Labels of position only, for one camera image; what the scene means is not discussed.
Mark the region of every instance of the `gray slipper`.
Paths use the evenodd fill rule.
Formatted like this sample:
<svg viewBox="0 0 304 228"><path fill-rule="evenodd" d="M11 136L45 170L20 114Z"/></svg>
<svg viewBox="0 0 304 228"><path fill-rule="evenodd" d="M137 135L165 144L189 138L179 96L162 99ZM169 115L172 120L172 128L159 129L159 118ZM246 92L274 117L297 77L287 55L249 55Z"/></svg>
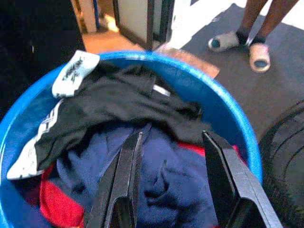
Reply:
<svg viewBox="0 0 304 228"><path fill-rule="evenodd" d="M239 46L238 37L235 32L218 35L208 42L211 51L221 52Z"/></svg>

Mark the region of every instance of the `person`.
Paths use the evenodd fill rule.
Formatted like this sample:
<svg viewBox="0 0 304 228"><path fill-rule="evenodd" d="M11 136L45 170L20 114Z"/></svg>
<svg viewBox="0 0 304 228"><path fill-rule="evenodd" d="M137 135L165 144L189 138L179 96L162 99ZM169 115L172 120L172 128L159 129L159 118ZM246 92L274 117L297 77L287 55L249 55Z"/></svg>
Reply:
<svg viewBox="0 0 304 228"><path fill-rule="evenodd" d="M266 72L270 68L269 49L265 44L266 38L299 0L273 0L261 29L249 43L248 35L267 1L247 0L245 14L238 30L212 38L208 43L210 50L221 52L233 47L248 45L251 69L257 73Z"/></svg>

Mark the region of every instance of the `foot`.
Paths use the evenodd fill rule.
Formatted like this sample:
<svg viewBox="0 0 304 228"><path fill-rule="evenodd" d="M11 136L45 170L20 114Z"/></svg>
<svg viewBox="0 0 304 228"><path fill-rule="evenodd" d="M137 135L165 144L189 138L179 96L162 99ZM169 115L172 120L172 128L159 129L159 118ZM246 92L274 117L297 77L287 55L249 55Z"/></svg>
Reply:
<svg viewBox="0 0 304 228"><path fill-rule="evenodd" d="M239 39L235 32L218 35L208 42L211 51L221 52L239 46Z"/></svg>
<svg viewBox="0 0 304 228"><path fill-rule="evenodd" d="M249 52L251 69L257 73L265 73L270 68L268 46L263 43L255 43L250 46Z"/></svg>

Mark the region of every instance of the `navy blue clothing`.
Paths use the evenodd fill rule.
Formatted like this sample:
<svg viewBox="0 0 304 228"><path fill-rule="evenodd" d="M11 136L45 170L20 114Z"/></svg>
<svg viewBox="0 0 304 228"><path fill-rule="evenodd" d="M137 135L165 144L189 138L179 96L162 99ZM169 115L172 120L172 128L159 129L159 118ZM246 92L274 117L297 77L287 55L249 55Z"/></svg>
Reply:
<svg viewBox="0 0 304 228"><path fill-rule="evenodd" d="M98 182L124 140L143 132L138 208L139 228L203 228L217 224L205 159L178 146L167 134L147 124L105 124L88 136L88 147L71 150L57 160L50 180L89 212Z"/></svg>

